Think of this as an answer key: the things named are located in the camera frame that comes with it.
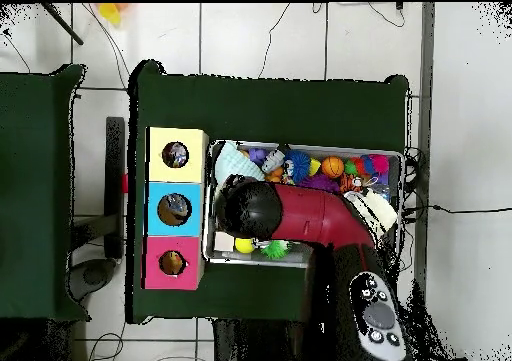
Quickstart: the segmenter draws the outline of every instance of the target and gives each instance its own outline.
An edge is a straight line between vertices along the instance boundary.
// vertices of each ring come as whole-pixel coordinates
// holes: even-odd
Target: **circular hole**
[[[158,217],[168,226],[185,224],[192,213],[192,204],[183,195],[171,193],[158,203]]]
[[[178,251],[167,251],[158,260],[160,270],[169,276],[178,276],[183,273],[187,262]]]
[[[188,162],[188,150],[181,142],[170,142],[162,149],[162,160],[170,168],[181,168]]]

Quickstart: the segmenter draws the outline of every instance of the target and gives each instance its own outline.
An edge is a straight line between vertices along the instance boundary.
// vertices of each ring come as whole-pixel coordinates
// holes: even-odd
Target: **yellow box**
[[[168,163],[172,158],[168,154],[175,145],[181,143],[186,148],[187,160],[180,168],[173,168]],[[203,183],[205,175],[206,149],[208,135],[198,129],[175,129],[149,127],[146,129],[146,161],[149,161],[149,178],[152,182]]]

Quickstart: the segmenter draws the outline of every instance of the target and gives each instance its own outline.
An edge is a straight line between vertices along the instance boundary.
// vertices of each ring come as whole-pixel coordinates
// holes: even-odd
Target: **green spiky ball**
[[[283,258],[290,252],[290,243],[287,241],[272,241],[270,245],[261,250],[271,260]]]

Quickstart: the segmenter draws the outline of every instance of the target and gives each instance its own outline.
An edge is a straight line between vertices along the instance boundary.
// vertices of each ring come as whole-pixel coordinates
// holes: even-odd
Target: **green tabletop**
[[[128,258],[127,305],[133,305],[133,315],[300,320],[305,269],[207,263],[196,291],[141,289],[144,129],[195,128],[210,140],[402,152],[406,78],[377,83],[174,76],[165,75],[159,63],[144,61],[132,73],[129,89],[129,175],[136,183],[127,220],[128,240],[134,240],[128,256],[135,253]]]

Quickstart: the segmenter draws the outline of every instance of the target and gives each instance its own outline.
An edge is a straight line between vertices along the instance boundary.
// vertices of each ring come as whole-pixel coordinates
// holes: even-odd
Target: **plastic bin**
[[[241,254],[234,251],[233,253],[222,254],[220,251],[214,250],[214,232],[216,230],[216,217],[214,211],[214,198],[215,198],[215,179],[213,178],[214,163],[217,155],[219,154],[221,143],[223,141],[212,141],[208,147],[209,161],[211,162],[208,167],[206,176],[206,193],[205,193],[205,216],[204,216],[204,230],[203,230],[203,255],[212,263],[229,263],[229,264],[246,264],[246,265],[264,265],[273,267],[299,267],[306,268],[308,261],[311,257],[313,249],[304,243],[294,243],[291,251],[284,258],[280,260],[270,260],[263,255],[259,249],[251,254]],[[266,150],[276,149],[277,143],[261,143],[261,142],[237,142],[239,149],[247,150],[250,148],[263,148]],[[303,151],[309,156],[322,161],[324,158],[335,155],[343,160],[358,157],[361,155],[380,154],[388,157],[389,160],[389,173],[388,185],[390,188],[391,205],[397,211],[398,219],[397,224],[393,226],[385,237],[389,242],[395,244],[396,251],[398,252],[398,244],[396,241],[400,240],[400,220],[403,204],[403,188],[405,179],[405,158],[399,152],[392,151],[370,151],[364,149],[349,149],[349,148],[336,148],[336,147],[321,147],[321,146],[307,146],[307,145],[289,145],[291,149]]]

